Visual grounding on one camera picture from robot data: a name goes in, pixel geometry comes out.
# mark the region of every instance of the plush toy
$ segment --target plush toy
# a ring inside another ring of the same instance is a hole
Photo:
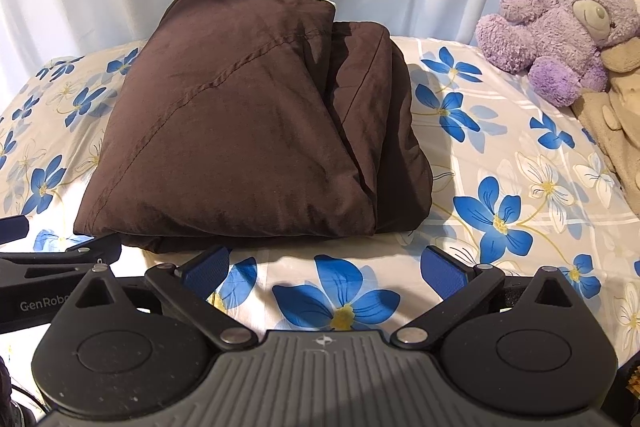
[[[584,92],[572,105],[575,116],[618,174],[631,210],[640,216],[640,38],[602,51],[609,92]]]
[[[501,0],[500,13],[476,26],[484,56],[509,73],[530,67],[534,91],[556,107],[571,105],[583,87],[604,90],[600,50],[640,27],[634,0]]]

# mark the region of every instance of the purple teddy bear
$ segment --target purple teddy bear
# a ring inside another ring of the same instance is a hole
[[[582,88],[604,90],[600,49],[640,29],[634,0],[501,0],[500,13],[478,21],[478,46],[501,70],[530,67],[534,91],[556,107],[571,105]]]

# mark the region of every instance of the bed sheet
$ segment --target bed sheet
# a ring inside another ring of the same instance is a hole
[[[525,75],[496,70],[476,48],[395,41],[411,73],[414,131],[434,173],[428,219],[407,233],[234,250],[209,301],[260,334],[388,333],[446,295],[446,276],[423,252],[435,244],[514,275],[560,267],[625,362],[640,349],[640,221],[591,137],[569,111],[538,99]],[[26,214],[30,234],[1,250],[45,255],[85,239],[73,222],[143,45],[54,60],[2,114],[0,217]],[[114,271],[140,275],[170,259],[125,248]],[[0,337],[11,372],[32,390],[27,362],[43,331]]]

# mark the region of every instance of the metal screw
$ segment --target metal screw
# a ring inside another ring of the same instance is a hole
[[[220,339],[227,344],[244,344],[251,340],[251,331],[246,328],[227,328],[220,333]]]
[[[424,342],[429,336],[429,333],[422,328],[402,328],[396,333],[396,337],[403,344],[418,344]]]

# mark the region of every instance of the gray gripper base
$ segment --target gray gripper base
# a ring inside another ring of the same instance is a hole
[[[546,421],[500,416],[449,388],[423,353],[375,331],[271,331],[220,356],[182,401],[146,417],[92,423],[52,413],[41,427],[614,427],[590,410]]]

